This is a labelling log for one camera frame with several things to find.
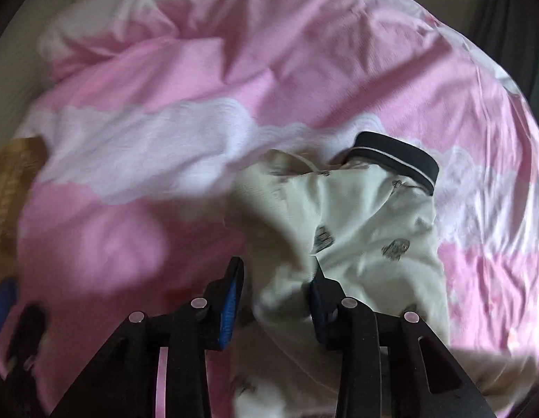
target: black object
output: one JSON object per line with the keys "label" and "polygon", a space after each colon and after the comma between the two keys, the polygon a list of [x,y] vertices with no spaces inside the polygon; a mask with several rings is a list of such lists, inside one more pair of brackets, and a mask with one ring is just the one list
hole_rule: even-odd
{"label": "black object", "polygon": [[379,162],[398,174],[415,180],[430,195],[434,194],[439,166],[432,156],[422,149],[381,133],[365,131],[357,135],[344,163],[356,157]]}
{"label": "black object", "polygon": [[337,418],[382,416],[380,347],[388,348],[393,418],[495,418],[449,350],[415,312],[397,318],[346,297],[320,265],[310,284],[316,338],[341,350]]}
{"label": "black object", "polygon": [[[210,418],[205,350],[223,350],[231,340],[244,281],[243,262],[233,257],[224,278],[172,314],[148,317],[135,311],[84,368],[51,418],[150,418],[160,347],[168,347],[165,384],[167,418]],[[9,418],[42,418],[32,360],[45,331],[38,306],[24,310],[8,357],[16,361],[4,385],[1,410]],[[9,401],[6,395],[15,399]]]}

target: pink comforter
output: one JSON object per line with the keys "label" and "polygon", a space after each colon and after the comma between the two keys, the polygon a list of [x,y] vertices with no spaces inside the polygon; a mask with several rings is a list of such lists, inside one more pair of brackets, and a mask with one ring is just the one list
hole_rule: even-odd
{"label": "pink comforter", "polygon": [[[507,75],[416,3],[85,0],[41,50],[60,82],[21,135],[50,161],[19,223],[0,364],[24,303],[45,303],[48,408],[130,312],[174,310],[241,253],[223,221],[237,171],[271,148],[328,162],[362,130],[441,167],[452,343],[539,357],[539,130]],[[210,358],[219,417],[226,369]]]}

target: printed pattern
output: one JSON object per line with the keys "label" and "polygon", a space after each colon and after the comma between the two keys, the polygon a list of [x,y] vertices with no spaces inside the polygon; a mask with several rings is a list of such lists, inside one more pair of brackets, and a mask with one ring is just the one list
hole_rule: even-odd
{"label": "printed pattern", "polygon": [[391,261],[399,261],[410,246],[411,241],[407,239],[395,239],[392,243],[382,248],[382,254],[390,258]]}
{"label": "printed pattern", "polygon": [[[440,165],[418,226],[442,242],[452,343],[539,356],[539,130],[464,38],[410,0],[98,1],[42,38],[63,80],[20,132],[50,160],[19,222],[0,366],[17,312],[43,301],[48,408],[129,312],[173,310],[241,253],[222,221],[238,171],[273,148],[324,165],[362,130]],[[227,417],[228,362],[208,367]]]}

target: small gray print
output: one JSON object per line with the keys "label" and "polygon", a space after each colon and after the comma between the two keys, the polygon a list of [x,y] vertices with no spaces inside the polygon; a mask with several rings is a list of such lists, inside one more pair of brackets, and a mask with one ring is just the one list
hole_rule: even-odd
{"label": "small gray print", "polygon": [[382,248],[382,254],[388,257],[391,261],[399,261],[411,246],[411,242],[407,239],[395,239],[389,245]]}
{"label": "small gray print", "polygon": [[314,247],[312,248],[312,254],[315,255],[323,249],[331,247],[335,242],[334,237],[327,230],[325,226],[318,226],[316,234],[314,235]]}

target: bedding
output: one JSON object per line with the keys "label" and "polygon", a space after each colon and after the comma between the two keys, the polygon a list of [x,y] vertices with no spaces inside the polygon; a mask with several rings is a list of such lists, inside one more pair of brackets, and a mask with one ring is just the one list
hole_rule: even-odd
{"label": "bedding", "polygon": [[[19,135],[50,157],[18,223],[0,367],[42,301],[48,409],[130,312],[173,310],[242,252],[223,220],[238,171],[268,149],[327,163],[363,130],[440,165],[451,344],[539,360],[538,127],[507,74],[417,3],[82,0],[39,50],[57,85]],[[229,416],[228,355],[209,357]]]}

